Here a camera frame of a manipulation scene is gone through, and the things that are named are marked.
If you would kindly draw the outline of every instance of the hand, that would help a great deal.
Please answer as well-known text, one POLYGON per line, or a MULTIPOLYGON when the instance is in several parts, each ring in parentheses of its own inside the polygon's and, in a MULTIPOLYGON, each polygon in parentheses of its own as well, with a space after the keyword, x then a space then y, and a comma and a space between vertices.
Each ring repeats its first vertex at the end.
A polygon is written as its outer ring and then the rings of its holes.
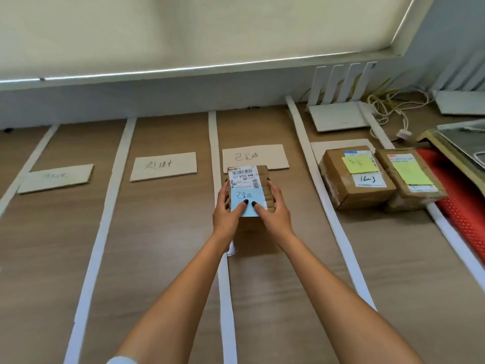
POLYGON ((261 217, 263 220, 264 226, 266 226, 266 229, 270 232, 276 243, 281 246, 281 244, 286 240, 295 236, 295 233, 293 231, 292 220, 288 208, 283 200, 281 190, 275 184, 273 184, 270 179, 268 179, 268 184, 270 185, 271 191, 273 192, 273 198, 275 200, 275 213, 269 212, 256 202, 252 202, 251 205, 254 207, 254 210, 259 217, 261 217))
POLYGON ((227 243, 227 247, 236 233, 236 228, 238 227, 239 218, 246 210, 249 201, 245 199, 243 202, 239 203, 238 206, 231 212, 226 209, 226 200, 229 195, 226 194, 227 186, 229 183, 226 182, 219 190, 217 195, 217 205, 215 206, 214 213, 212 215, 212 222, 214 224, 214 231, 212 232, 213 237, 227 243))

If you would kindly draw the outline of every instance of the red object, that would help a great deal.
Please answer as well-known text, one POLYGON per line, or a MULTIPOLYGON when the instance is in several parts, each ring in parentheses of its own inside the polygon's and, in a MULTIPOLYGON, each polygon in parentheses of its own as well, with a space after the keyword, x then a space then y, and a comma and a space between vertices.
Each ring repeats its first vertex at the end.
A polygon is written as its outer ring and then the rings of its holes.
POLYGON ((446 189, 448 198, 436 205, 452 221, 462 237, 485 263, 485 198, 476 185, 442 153, 418 149, 418 153, 446 189))

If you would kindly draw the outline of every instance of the person's right hand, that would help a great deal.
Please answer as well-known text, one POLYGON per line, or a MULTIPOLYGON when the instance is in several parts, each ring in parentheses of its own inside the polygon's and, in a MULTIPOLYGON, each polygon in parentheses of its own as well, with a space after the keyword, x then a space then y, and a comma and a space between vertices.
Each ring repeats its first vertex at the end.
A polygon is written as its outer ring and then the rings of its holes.
POLYGON ((257 202, 252 202, 251 205, 263 220, 264 226, 266 226, 266 229, 270 232, 276 243, 281 246, 281 244, 288 238, 294 236, 292 220, 283 200, 281 190, 273 184, 270 179, 268 179, 268 184, 273 192, 273 198, 275 200, 275 213, 271 213, 264 209, 263 206, 257 202))

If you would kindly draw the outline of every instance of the green sticky note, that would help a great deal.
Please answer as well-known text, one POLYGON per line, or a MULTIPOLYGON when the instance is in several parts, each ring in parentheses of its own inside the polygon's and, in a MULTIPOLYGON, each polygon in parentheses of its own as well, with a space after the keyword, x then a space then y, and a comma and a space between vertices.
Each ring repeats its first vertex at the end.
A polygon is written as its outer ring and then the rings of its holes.
POLYGON ((392 165, 407 185, 433 185, 416 160, 393 162, 392 165))
POLYGON ((371 157, 366 154, 342 157, 342 160, 351 174, 362 174, 364 172, 379 171, 375 163, 372 162, 371 157))

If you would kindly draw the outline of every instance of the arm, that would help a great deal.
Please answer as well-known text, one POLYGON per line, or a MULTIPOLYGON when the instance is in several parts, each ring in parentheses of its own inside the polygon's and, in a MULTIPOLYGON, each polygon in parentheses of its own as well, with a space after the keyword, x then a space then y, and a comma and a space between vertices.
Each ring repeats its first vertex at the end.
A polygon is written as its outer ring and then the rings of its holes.
POLYGON ((255 211, 288 256, 342 364, 422 364, 397 331, 327 269, 293 232, 281 190, 269 181, 274 214, 256 202, 255 211))
POLYGON ((193 340, 222 255, 227 252, 239 218, 240 203, 226 210, 227 182, 219 191, 213 214, 214 231, 202 249, 155 301, 116 353, 138 364, 189 361, 193 340))

